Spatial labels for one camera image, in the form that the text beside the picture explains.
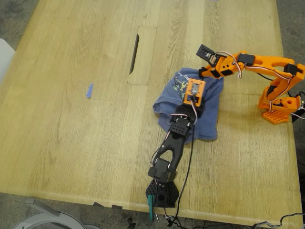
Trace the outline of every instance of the black cable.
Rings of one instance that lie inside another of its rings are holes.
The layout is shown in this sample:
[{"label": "black cable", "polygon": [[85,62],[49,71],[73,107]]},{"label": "black cable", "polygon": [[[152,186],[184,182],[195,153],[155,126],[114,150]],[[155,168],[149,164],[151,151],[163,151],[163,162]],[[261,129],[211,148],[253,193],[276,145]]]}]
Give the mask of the black cable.
[{"label": "black cable", "polygon": [[178,223],[175,223],[175,222],[173,222],[173,224],[176,224],[176,225],[177,225],[177,227],[179,227],[179,228],[182,228],[182,229],[187,229],[187,228],[185,228],[185,227],[182,227],[182,226],[181,226],[181,224],[179,225]]},{"label": "black cable", "polygon": [[194,227],[193,229],[196,229],[196,228],[202,228],[202,229],[204,229],[205,223],[206,223],[206,220],[204,221],[203,227],[202,227],[202,226],[198,226],[198,227]]},{"label": "black cable", "polygon": [[228,223],[209,225],[209,226],[206,226],[205,228],[214,227],[214,226],[224,226],[224,225],[228,225]]},{"label": "black cable", "polygon": [[295,215],[305,215],[305,213],[294,213],[294,214],[284,215],[284,216],[281,217],[279,225],[272,225],[271,223],[265,221],[265,222],[261,222],[261,223],[255,223],[255,224],[252,225],[251,228],[255,229],[256,227],[261,227],[262,225],[265,225],[265,224],[267,224],[271,228],[279,228],[279,227],[282,226],[282,221],[283,221],[284,218],[286,218],[288,216],[295,216]]},{"label": "black cable", "polygon": [[257,73],[257,74],[259,74],[261,77],[263,77],[263,78],[265,78],[265,79],[267,79],[267,80],[272,81],[272,79],[269,79],[269,78],[265,77],[264,75],[262,75],[262,74],[260,74],[260,73]]},{"label": "black cable", "polygon": [[299,92],[299,95],[301,95],[301,94],[305,95],[305,93],[304,93],[304,92],[300,91],[300,92]]},{"label": "black cable", "polygon": [[183,187],[181,189],[181,192],[180,192],[180,195],[179,195],[179,198],[178,198],[178,204],[177,204],[177,212],[176,212],[176,215],[173,219],[173,222],[175,222],[176,219],[178,219],[178,212],[179,212],[179,206],[180,206],[180,200],[181,200],[181,196],[183,194],[183,191],[184,191],[184,187],[185,187],[185,184],[186,184],[186,181],[187,181],[187,178],[189,176],[189,172],[190,172],[190,167],[191,167],[191,160],[192,160],[192,155],[193,155],[193,146],[194,146],[194,135],[195,135],[195,125],[193,125],[193,133],[192,133],[192,147],[191,147],[191,154],[190,154],[190,159],[189,159],[189,166],[187,168],[187,172],[186,172],[186,176],[185,176],[185,181],[184,181],[184,184],[183,184]]},{"label": "black cable", "polygon": [[298,164],[305,166],[304,164],[302,164],[301,162],[298,162]]}]

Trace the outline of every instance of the printed graphic on towel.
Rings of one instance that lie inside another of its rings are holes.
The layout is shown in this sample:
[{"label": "printed graphic on towel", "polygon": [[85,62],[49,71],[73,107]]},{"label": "printed graphic on towel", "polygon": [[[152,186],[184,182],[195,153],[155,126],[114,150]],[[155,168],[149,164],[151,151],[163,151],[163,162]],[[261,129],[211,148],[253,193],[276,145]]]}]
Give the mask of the printed graphic on towel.
[{"label": "printed graphic on towel", "polygon": [[187,75],[182,75],[180,72],[177,72],[175,74],[174,80],[175,80],[175,85],[173,86],[173,88],[178,93],[178,95],[180,95],[180,97],[183,99],[189,77]]}]

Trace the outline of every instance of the blue plastic piece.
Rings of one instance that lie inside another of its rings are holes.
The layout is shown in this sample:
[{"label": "blue plastic piece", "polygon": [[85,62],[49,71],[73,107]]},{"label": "blue plastic piece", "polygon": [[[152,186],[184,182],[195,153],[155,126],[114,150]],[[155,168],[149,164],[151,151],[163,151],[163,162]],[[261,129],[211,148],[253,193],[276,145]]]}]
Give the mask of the blue plastic piece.
[{"label": "blue plastic piece", "polygon": [[91,98],[92,89],[93,89],[93,84],[90,84],[90,86],[89,86],[89,88],[88,88],[88,91],[87,91],[87,93],[86,93],[87,99],[90,99],[90,98]]}]

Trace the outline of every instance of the orange robot base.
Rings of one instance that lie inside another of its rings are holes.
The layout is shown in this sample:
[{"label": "orange robot base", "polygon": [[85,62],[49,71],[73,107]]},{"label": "orange robot base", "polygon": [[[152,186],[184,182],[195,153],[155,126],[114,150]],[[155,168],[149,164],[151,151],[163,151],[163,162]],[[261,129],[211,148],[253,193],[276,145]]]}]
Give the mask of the orange robot base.
[{"label": "orange robot base", "polygon": [[263,113],[263,118],[273,124],[280,124],[289,121],[289,115],[291,112],[296,111],[301,106],[301,97],[298,95],[296,98],[286,97],[279,98],[271,102],[267,99],[267,91],[269,87],[265,87],[262,96],[259,99],[258,107],[261,109],[268,109]]}]

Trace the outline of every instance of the mounting hole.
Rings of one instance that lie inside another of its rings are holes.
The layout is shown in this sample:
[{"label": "mounting hole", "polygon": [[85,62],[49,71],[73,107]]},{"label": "mounting hole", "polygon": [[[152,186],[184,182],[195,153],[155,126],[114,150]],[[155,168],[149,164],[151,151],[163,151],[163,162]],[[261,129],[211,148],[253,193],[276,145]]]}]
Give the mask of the mounting hole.
[{"label": "mounting hole", "polygon": [[160,195],[158,196],[158,198],[159,198],[160,201],[164,201],[164,200],[165,200],[165,196],[162,195],[162,194],[160,194]]}]

